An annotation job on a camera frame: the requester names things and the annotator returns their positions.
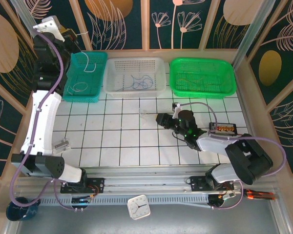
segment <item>green basket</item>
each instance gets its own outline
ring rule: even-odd
[[[176,58],[170,63],[170,87],[188,98],[223,99],[236,91],[230,63],[209,58]]]
[[[105,52],[90,51],[72,54],[63,100],[68,102],[97,102],[106,60],[107,53]]]

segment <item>white clock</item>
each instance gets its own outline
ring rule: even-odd
[[[148,205],[147,197],[145,195],[140,195],[129,199],[127,206],[129,215],[134,220],[146,217],[151,214],[150,206]]]

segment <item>white tile floor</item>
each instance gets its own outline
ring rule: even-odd
[[[169,64],[165,63],[167,84]],[[157,113],[172,113],[173,102],[204,102],[218,122],[235,123],[247,133],[236,94],[223,100],[176,97],[169,85],[157,98],[113,99],[101,91],[97,103],[62,101],[57,111],[52,142],[68,138],[72,149],[62,156],[72,166],[145,166],[227,163],[226,156],[191,150],[158,126]],[[190,105],[199,128],[207,130],[214,117],[203,105]]]

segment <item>clock face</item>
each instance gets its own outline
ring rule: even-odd
[[[134,197],[127,203],[129,215],[132,219],[139,219],[150,215],[151,210],[145,195]]]

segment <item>white basket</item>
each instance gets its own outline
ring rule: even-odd
[[[165,89],[161,58],[111,58],[106,63],[103,90],[114,98],[156,97]]]

